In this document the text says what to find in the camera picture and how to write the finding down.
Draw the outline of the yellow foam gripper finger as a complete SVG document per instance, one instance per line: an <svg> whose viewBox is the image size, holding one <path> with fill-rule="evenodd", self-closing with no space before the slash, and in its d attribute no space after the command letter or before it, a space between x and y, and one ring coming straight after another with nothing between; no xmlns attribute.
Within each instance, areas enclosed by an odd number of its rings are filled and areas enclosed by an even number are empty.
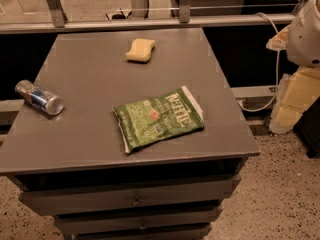
<svg viewBox="0 0 320 240"><path fill-rule="evenodd" d="M269 129L275 134L292 130L303 113L320 97L320 69L299 67L280 80Z"/></svg>

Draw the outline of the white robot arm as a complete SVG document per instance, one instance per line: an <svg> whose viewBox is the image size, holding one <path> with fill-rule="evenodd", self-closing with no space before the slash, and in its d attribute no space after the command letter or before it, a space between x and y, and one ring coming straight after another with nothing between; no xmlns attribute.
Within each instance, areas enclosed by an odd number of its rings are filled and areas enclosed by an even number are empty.
<svg viewBox="0 0 320 240"><path fill-rule="evenodd" d="M308 0L266 48L285 50L287 59L298 66L293 75L284 74L280 80L271 113L269 129L284 134L320 97L320 0Z"/></svg>

